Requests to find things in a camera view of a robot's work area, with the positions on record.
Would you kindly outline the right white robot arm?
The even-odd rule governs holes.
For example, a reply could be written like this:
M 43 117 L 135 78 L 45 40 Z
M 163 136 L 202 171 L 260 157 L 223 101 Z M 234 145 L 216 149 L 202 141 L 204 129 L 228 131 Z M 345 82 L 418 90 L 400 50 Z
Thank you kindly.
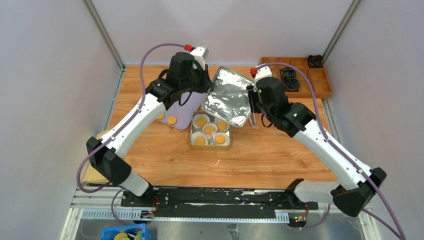
M 333 182 L 294 180 L 286 188 L 286 204 L 292 209 L 309 202 L 331 204 L 350 217 L 358 216 L 386 179 L 386 172 L 348 153 L 306 105 L 288 100 L 277 78 L 262 78 L 246 90 L 254 113 L 263 114 L 272 126 L 306 146 L 337 178 Z

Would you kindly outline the gold square cookie tin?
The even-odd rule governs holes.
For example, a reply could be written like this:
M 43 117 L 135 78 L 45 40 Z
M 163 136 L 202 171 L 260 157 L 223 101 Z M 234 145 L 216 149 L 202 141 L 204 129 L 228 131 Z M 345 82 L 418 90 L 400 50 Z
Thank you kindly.
M 204 111 L 195 111 L 188 143 L 197 151 L 228 151 L 231 146 L 231 126 Z

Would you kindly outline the silver square tin lid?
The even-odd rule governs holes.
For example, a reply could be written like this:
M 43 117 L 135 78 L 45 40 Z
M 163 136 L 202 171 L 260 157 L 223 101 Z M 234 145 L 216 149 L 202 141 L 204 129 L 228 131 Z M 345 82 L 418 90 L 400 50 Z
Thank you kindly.
M 246 76 L 221 66 L 215 73 L 212 86 L 200 107 L 231 126 L 241 128 L 251 115 L 247 87 L 252 86 L 253 82 Z

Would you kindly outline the metal kitchen tongs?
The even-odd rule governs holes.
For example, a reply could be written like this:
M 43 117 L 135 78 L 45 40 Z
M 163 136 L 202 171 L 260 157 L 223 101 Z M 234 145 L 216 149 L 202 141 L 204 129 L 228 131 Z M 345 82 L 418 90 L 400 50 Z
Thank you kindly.
M 257 126 L 256 114 L 254 112 L 250 114 L 248 121 L 252 128 L 255 128 Z

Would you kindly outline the lavender plastic tray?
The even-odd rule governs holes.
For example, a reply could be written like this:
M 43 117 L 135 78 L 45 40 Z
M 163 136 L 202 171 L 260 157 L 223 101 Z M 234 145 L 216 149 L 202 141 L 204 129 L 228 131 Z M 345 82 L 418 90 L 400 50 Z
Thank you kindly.
M 197 93 L 193 92 L 190 96 L 189 92 L 184 93 L 180 101 L 183 103 L 188 99 L 186 104 L 183 106 L 179 105 L 179 100 L 177 100 L 165 113 L 164 118 L 162 120 L 156 119 L 157 122 L 161 122 L 165 125 L 171 126 L 178 130 L 185 130 L 191 124 L 193 119 L 193 113 L 196 112 L 200 105 L 202 104 L 206 93 Z M 174 125 L 169 125 L 167 123 L 167 118 L 170 116 L 175 116 L 177 118 L 177 122 Z

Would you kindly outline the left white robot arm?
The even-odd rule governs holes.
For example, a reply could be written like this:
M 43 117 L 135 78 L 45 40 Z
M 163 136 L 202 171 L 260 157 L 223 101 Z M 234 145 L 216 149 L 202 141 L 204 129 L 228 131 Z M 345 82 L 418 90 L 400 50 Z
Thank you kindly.
M 205 93 L 212 82 L 209 77 L 205 47 L 189 52 L 177 52 L 169 67 L 152 81 L 131 111 L 101 138 L 91 137 L 86 142 L 88 160 L 111 184 L 134 194 L 140 206 L 149 206 L 153 193 L 150 183 L 124 161 L 127 152 L 141 133 L 157 117 L 164 114 L 185 93 Z

